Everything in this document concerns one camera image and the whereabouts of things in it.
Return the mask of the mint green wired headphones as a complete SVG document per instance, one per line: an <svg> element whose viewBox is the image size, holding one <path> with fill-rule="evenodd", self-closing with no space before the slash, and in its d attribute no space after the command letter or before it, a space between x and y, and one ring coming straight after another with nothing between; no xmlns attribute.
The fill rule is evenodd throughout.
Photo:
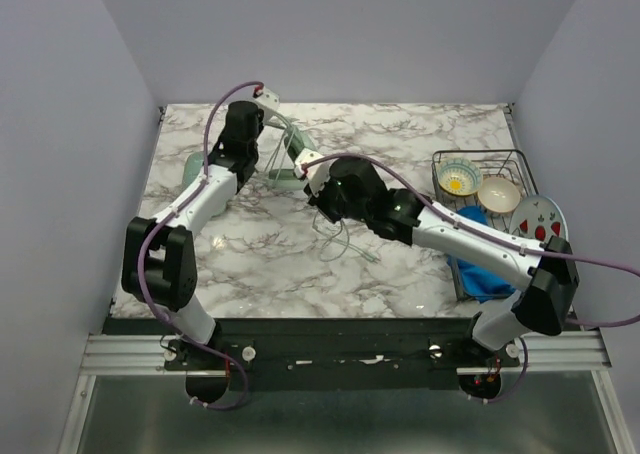
<svg viewBox="0 0 640 454"><path fill-rule="evenodd" d="M302 132L290 119L282 114L275 114L274 117L275 121L266 121L265 125L267 127L280 130L281 137L275 150L267 161L267 183L276 190L301 191L304 186L303 182L296 177L293 168L284 167L284 161L286 158L294 160L298 151L301 151L304 148L315 150L316 146L312 139L305 132ZM379 258L376 255L351 243L349 229L343 221L340 222L339 227L336 230L325 230L319 227L318 215L315 214L311 223L311 228L320 238L323 239L319 254L319 258L322 262L328 263L338 260L348 250L354 251L369 263L379 262ZM340 245L342 250L332 257L326 257L323 252L332 244Z"/></svg>

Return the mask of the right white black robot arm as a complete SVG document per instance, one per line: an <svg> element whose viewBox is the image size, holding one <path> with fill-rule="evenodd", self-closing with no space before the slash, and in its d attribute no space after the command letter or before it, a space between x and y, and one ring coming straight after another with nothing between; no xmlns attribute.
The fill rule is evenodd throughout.
<svg viewBox="0 0 640 454"><path fill-rule="evenodd" d="M432 201L408 182L390 189L378 174L382 167L364 155L312 155L297 162L295 171L307 182L310 205L330 222L361 222L382 239L438 250L514 288L472 320L459 344L467 363L483 365L529 332L562 333L579 285L567 240L553 236L540 242L500 232Z"/></svg>

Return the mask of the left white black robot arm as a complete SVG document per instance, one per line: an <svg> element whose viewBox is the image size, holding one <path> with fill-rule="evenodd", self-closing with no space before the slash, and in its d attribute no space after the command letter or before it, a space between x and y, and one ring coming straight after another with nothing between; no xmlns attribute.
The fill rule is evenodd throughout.
<svg viewBox="0 0 640 454"><path fill-rule="evenodd" d="M231 103L223 130L193 182L160 213L135 217L126 229L122 289L190 340L187 356L201 369L220 361L222 346L213 338L216 321L195 294L194 239L254 174L263 120L264 110L255 103Z"/></svg>

